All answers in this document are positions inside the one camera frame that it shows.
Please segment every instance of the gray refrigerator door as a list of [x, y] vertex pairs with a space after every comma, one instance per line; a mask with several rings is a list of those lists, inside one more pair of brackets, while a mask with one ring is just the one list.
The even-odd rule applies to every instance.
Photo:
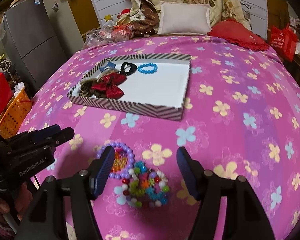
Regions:
[[43, 1], [25, 0], [5, 12], [5, 20], [15, 43], [23, 58], [34, 48], [55, 36]]
[[48, 39], [23, 58], [32, 75], [32, 85], [38, 91], [65, 62], [66, 56], [56, 36]]

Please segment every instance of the blue beaded bracelet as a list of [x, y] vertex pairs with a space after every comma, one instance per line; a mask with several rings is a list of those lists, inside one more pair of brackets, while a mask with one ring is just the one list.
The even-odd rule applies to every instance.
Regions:
[[[153, 69], [144, 70], [143, 68], [145, 68], [145, 67], [153, 67]], [[153, 73], [156, 73], [157, 70], [158, 70], [158, 66], [155, 63], [146, 63], [146, 64], [142, 64], [138, 67], [138, 71], [143, 74], [153, 74]]]

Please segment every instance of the basket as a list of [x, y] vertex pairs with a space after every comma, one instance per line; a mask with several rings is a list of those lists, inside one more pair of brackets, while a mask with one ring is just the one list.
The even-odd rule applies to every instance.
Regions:
[[30, 112], [31, 107], [32, 102], [28, 95], [24, 89], [21, 90], [0, 120], [0, 135], [4, 139], [17, 134], [23, 120]]

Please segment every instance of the pink floral bedsheet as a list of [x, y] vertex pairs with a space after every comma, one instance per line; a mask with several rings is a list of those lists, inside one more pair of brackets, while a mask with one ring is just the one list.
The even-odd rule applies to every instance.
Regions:
[[[137, 53], [192, 55], [181, 122], [73, 105], [66, 97], [96, 62]], [[178, 170], [179, 146], [219, 176], [246, 176], [277, 239], [284, 239], [300, 217], [300, 88], [273, 49], [253, 52], [200, 36], [154, 37], [82, 50], [55, 72], [34, 100], [20, 131], [56, 123], [75, 131], [73, 140], [57, 148], [55, 163], [38, 174], [40, 182], [51, 174], [64, 178], [86, 168], [109, 140], [125, 142], [137, 160], [167, 174], [171, 197], [167, 205], [154, 209], [131, 207], [118, 188], [121, 181], [108, 180], [103, 195], [93, 202], [106, 240], [186, 239], [199, 203]], [[223, 200], [215, 239], [222, 236], [225, 206]], [[67, 221], [72, 224], [69, 214]]]

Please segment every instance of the red ruffled cushion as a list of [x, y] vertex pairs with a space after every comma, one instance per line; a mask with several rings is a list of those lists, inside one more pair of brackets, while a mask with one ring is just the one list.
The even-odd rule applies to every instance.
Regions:
[[217, 23], [208, 35], [223, 38], [232, 44], [254, 51], [269, 49], [269, 45], [263, 38], [255, 35], [234, 19]]

